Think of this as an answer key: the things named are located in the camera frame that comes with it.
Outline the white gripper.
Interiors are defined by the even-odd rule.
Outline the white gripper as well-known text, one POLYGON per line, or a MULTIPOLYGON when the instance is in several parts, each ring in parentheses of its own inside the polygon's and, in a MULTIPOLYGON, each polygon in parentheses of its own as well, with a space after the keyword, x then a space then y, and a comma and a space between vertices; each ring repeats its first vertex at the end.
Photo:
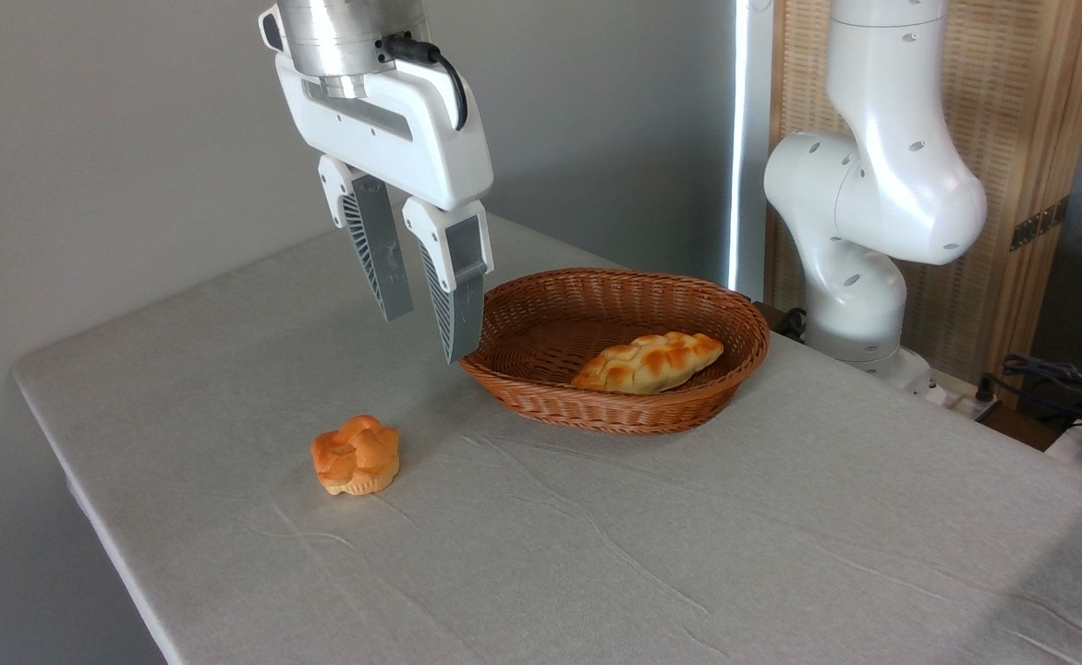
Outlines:
POLYGON ((476 353, 484 277, 493 271, 479 199, 493 171, 473 92, 466 123, 456 130, 451 77, 434 67, 397 62, 366 76, 366 97, 347 99, 325 94, 290 56, 276 54, 274 64, 301 137, 325 154, 318 176, 331 220, 349 236, 383 318, 413 310, 387 182, 419 198, 407 200, 404 218, 418 239, 446 362, 476 353))

